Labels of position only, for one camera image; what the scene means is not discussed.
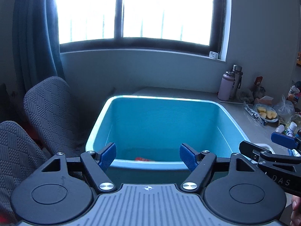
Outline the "person's right hand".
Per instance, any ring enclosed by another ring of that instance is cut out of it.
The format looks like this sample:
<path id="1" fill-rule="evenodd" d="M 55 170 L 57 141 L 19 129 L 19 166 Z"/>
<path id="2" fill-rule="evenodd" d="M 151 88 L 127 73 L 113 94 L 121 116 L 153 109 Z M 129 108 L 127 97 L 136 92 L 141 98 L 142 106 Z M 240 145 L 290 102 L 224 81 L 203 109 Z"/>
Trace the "person's right hand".
<path id="1" fill-rule="evenodd" d="M 293 195 L 292 199 L 292 213 L 290 226 L 300 226 L 301 225 L 301 198 Z"/>

